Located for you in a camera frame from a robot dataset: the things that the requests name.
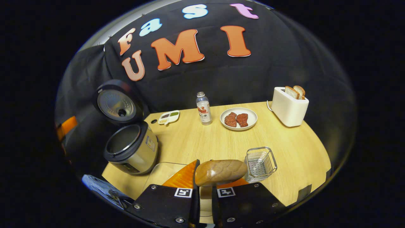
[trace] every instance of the white plate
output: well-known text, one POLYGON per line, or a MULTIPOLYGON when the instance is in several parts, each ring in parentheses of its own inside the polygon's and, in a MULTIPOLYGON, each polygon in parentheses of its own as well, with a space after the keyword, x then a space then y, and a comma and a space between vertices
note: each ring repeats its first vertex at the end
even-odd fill
POLYGON ((222 125, 224 125, 228 129, 231 129, 234 131, 243 131, 243 130, 247 130, 247 129, 253 127, 256 124, 257 115, 255 112, 253 112, 252 110, 250 110, 248 108, 230 108, 221 114, 220 120, 221 120, 222 125), (241 127, 241 126, 239 126, 238 123, 236 123, 236 127, 230 127, 230 126, 226 125, 225 117, 227 115, 229 115, 231 112, 235 113, 236 115, 246 113, 247 114, 247 127, 241 127))

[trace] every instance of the raw meat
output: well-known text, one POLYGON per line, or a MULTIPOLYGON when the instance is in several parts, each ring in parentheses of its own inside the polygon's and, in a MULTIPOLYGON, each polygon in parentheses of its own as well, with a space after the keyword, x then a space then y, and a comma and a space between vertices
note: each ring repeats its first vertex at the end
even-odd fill
POLYGON ((242 113, 236 116, 236 121, 241 127, 247 127, 247 114, 242 113))
POLYGON ((230 127, 236 127, 236 113, 231 112, 229 115, 225 117, 225 124, 230 127))

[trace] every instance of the metal basket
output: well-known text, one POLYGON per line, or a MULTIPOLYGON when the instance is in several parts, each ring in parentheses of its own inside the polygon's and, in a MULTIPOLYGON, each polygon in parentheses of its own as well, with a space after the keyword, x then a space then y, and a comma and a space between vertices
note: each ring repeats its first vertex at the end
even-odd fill
POLYGON ((245 163, 248 167, 245 180, 248 183, 262 181, 277 170, 273 152, 267 146, 247 150, 245 163))

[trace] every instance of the bread roll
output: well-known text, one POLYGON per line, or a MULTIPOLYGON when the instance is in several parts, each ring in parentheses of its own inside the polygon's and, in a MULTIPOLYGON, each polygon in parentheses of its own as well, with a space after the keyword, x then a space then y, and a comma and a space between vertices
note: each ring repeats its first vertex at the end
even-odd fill
POLYGON ((223 185, 242 178, 247 165, 239 160, 211 160, 196 168, 195 182, 198 186, 223 185))

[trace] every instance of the orange letter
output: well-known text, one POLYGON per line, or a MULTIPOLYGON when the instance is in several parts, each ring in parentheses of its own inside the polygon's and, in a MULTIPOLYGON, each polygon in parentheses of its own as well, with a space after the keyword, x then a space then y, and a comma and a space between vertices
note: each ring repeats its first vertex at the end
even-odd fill
POLYGON ((129 79, 136 82, 141 80, 145 75, 145 67, 143 66, 141 59, 141 50, 134 52, 132 54, 132 58, 135 59, 136 65, 138 66, 138 73, 134 73, 134 71, 132 70, 132 66, 129 63, 129 61, 131 60, 130 58, 124 59, 124 61, 122 61, 122 66, 124 67, 129 79))
POLYGON ((119 47, 121 48, 121 52, 119 53, 119 55, 123 55, 128 49, 129 47, 131 47, 130 44, 128 44, 128 42, 131 42, 132 40, 132 34, 135 32, 135 28, 131 28, 125 35, 123 35, 119 40, 119 47))
POLYGON ((173 45, 166 38, 155 40, 151 47, 156 49, 159 65, 158 70, 163 71, 169 69, 172 65, 166 59, 166 56, 176 65, 180 63, 181 51, 184 51, 183 62, 197 62, 204 59, 204 55, 200 53, 197 46, 196 34, 197 30, 190 29, 183 31, 177 37, 176 45, 173 45))
POLYGON ((221 30, 226 32, 229 40, 228 55, 232 57, 250 56, 251 52, 246 48, 242 32, 245 28, 240 26, 222 26, 221 30))

